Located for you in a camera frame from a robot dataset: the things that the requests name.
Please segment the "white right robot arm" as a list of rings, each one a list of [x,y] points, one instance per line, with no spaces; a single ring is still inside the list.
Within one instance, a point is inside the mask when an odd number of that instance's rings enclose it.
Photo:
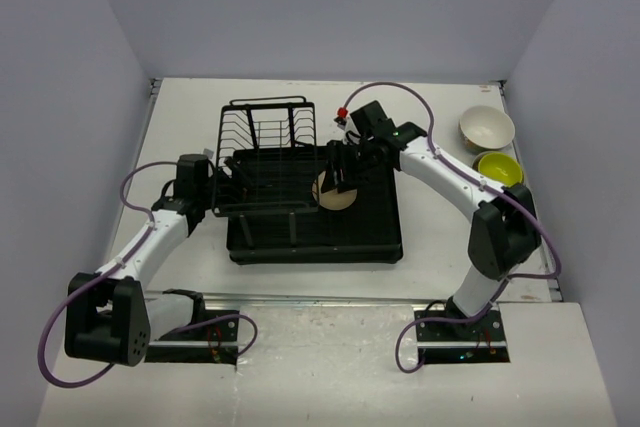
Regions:
[[[352,112],[341,108],[334,121],[344,138],[327,145],[321,191],[357,189],[374,168],[392,167],[433,189],[469,221],[471,266],[445,315],[454,338],[471,338],[508,276],[541,245],[531,192],[482,176],[443,151],[424,128],[395,124],[377,101]]]

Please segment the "teal glazed bowl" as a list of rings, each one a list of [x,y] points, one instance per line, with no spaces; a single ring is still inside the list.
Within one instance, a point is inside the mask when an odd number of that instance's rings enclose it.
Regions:
[[[484,105],[467,109],[460,116],[458,130],[463,145],[472,153],[504,149],[516,134],[514,123],[505,112]]]

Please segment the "black wire dish rack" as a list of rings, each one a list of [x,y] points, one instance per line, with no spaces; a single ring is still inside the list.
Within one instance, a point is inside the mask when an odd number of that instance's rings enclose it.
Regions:
[[[294,246],[297,220],[318,211],[315,105],[302,95],[234,99],[221,110],[213,211],[227,248]]]

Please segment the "tan wooden bowl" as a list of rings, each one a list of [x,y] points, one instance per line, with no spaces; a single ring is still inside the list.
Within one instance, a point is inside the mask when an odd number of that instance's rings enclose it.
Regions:
[[[312,184],[312,195],[318,205],[329,211],[342,211],[349,208],[357,199],[356,189],[339,193],[337,189],[321,192],[321,185],[325,179],[325,172],[321,171]]]

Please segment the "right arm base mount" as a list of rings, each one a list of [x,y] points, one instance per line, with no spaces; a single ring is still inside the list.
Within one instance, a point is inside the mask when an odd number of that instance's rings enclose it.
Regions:
[[[425,323],[415,326],[419,361],[424,365],[509,363],[501,312],[492,308],[475,324]]]

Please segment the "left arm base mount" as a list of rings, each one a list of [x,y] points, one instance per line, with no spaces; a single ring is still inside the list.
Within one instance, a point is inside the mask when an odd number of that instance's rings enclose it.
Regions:
[[[153,341],[145,363],[215,364],[236,366],[239,320],[233,318]]]

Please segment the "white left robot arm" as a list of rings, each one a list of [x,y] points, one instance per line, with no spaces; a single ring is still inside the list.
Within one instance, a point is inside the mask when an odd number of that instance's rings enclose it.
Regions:
[[[135,366],[151,341],[176,331],[187,340],[208,326],[202,295],[169,289],[147,302],[159,268],[185,242],[211,207],[213,175],[204,154],[184,154],[176,174],[150,208],[147,222],[110,262],[69,283],[64,348],[72,358]]]

